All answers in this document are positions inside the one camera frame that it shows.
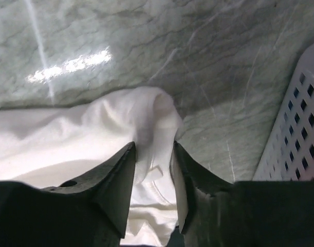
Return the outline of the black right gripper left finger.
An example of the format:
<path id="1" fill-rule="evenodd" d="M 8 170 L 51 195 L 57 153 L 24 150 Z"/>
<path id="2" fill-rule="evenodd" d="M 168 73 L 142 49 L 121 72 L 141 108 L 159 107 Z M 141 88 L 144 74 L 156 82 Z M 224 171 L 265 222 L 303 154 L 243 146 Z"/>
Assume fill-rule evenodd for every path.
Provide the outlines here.
<path id="1" fill-rule="evenodd" d="M 0 182 L 0 246 L 119 246 L 135 163 L 131 142 L 58 187 Z"/>

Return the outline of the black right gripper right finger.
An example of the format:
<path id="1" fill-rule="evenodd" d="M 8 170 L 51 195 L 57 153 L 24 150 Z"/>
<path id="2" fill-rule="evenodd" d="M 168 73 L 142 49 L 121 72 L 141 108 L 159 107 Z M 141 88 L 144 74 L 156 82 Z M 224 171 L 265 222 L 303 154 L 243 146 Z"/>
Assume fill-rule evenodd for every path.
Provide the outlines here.
<path id="1" fill-rule="evenodd" d="M 174 143 L 172 179 L 186 246 L 314 246 L 314 182 L 229 183 Z"/>

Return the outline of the cream white t shirt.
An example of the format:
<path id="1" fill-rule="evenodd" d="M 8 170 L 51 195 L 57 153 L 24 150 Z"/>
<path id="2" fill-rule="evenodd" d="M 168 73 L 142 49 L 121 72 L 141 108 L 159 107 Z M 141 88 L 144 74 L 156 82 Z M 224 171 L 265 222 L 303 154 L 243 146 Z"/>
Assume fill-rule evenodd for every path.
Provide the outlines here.
<path id="1" fill-rule="evenodd" d="M 72 108 L 0 111 L 0 181 L 59 186 L 134 142 L 133 190 L 120 243 L 166 246 L 178 222 L 170 165 L 181 125 L 172 97 L 157 87 L 114 91 Z"/>

